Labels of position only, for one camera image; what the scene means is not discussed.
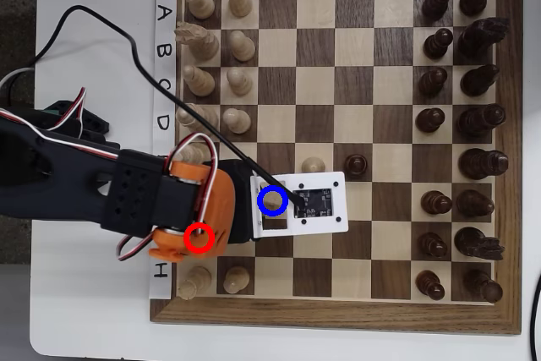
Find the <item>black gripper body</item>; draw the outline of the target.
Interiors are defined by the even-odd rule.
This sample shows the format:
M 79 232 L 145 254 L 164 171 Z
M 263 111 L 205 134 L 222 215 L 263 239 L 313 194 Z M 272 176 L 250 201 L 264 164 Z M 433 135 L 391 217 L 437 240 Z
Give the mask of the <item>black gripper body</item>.
M 218 167 L 231 178 L 235 192 L 234 217 L 228 243 L 247 243 L 254 237 L 250 184 L 253 171 L 238 159 L 220 160 Z

